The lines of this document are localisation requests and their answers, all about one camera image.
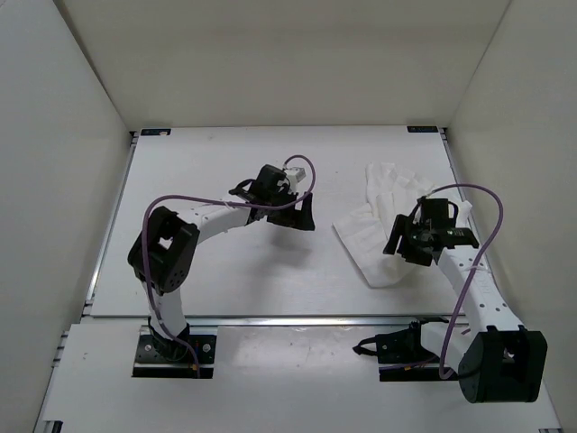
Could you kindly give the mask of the white pleated skirt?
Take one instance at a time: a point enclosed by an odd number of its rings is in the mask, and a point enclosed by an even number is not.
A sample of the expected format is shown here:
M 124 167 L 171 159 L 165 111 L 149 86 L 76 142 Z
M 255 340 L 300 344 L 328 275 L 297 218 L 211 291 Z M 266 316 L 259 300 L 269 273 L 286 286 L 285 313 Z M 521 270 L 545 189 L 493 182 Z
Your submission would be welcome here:
M 400 282 L 416 266 L 383 252 L 395 218 L 407 215 L 417 199 L 437 186 L 401 165 L 371 162 L 365 168 L 366 203 L 334 222 L 343 246 L 373 289 Z

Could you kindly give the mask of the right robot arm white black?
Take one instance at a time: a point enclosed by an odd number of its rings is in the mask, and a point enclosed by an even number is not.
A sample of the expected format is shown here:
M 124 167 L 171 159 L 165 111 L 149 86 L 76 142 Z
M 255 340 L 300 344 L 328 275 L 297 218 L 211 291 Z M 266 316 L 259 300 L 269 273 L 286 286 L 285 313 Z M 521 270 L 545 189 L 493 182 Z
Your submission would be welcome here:
M 540 392 L 547 343 L 506 305 L 482 259 L 482 244 L 459 227 L 447 198 L 419 198 L 396 216 L 383 252 L 408 263 L 436 265 L 451 283 L 467 327 L 455 319 L 419 318 L 401 331 L 361 340 L 353 351 L 374 356 L 382 379 L 428 363 L 443 367 L 470 403 L 534 402 Z

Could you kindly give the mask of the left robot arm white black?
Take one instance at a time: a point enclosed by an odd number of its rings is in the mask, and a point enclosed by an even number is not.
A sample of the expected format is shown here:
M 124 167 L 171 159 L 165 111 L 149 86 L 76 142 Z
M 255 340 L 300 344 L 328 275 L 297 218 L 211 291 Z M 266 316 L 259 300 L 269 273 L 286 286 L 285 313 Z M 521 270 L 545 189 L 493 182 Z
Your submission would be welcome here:
M 255 178 L 241 181 L 221 199 L 192 198 L 195 207 L 185 212 L 165 207 L 169 196 L 150 203 L 127 261 L 145 290 L 152 345 L 162 358 L 199 364 L 180 293 L 197 247 L 261 220 L 301 231 L 315 230 L 313 190 L 298 191 L 304 179 L 316 180 L 313 166 L 284 164 L 277 168 L 266 164 Z

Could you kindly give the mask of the right blue corner label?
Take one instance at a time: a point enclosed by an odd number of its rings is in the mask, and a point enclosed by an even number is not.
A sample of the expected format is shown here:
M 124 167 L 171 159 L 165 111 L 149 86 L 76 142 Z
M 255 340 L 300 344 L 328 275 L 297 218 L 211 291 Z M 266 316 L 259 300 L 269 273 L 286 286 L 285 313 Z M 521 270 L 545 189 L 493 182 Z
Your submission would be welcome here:
M 408 125 L 407 130 L 410 134 L 437 134 L 438 128 L 433 125 Z

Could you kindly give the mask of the blue corner label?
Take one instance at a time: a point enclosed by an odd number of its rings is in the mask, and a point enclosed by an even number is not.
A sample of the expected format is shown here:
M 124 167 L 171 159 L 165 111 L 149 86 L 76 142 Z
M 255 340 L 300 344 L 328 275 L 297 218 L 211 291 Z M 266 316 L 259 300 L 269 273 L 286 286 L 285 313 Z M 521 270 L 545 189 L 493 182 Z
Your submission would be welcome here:
M 140 131 L 140 136 L 168 136 L 170 134 L 170 128 L 144 128 Z
M 410 134 L 437 134 L 438 128 L 433 125 L 408 125 L 407 130 Z

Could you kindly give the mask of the left blue corner label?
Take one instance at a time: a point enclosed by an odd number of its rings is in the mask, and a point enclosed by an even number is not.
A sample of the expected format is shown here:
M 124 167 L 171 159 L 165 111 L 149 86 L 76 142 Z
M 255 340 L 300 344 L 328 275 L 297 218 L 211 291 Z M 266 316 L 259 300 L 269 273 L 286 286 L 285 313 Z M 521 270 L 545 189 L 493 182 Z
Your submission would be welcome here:
M 170 134 L 170 128 L 144 128 L 140 131 L 140 136 L 168 136 Z

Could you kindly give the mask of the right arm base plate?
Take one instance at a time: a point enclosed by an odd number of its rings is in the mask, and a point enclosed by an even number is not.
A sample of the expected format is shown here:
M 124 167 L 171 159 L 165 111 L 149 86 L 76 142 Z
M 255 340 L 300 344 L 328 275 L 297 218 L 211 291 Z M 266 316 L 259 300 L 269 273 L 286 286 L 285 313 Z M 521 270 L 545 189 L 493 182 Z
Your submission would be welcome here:
M 421 328 L 429 323 L 448 324 L 441 317 L 421 317 L 399 331 L 376 334 L 362 339 L 353 351 L 374 356 L 379 365 L 381 382 L 436 382 L 439 358 L 421 346 Z

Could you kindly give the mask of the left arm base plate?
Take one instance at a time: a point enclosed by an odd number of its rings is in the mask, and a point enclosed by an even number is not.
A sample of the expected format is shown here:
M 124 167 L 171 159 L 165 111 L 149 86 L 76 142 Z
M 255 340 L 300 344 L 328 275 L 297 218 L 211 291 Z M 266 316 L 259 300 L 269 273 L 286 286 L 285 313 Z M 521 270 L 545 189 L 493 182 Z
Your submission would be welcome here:
M 217 333 L 215 328 L 201 328 L 198 334 L 191 334 L 188 344 L 194 349 L 194 356 L 183 345 L 169 344 L 165 348 L 148 327 L 139 330 L 132 377 L 170 379 L 212 379 L 215 366 Z

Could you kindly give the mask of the aluminium table front rail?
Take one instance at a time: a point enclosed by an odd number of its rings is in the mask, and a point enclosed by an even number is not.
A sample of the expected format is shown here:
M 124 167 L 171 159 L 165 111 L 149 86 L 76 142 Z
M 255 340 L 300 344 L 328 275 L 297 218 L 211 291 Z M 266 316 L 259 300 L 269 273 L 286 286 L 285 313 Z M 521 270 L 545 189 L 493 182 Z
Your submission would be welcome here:
M 387 327 L 448 316 L 188 316 L 192 327 Z

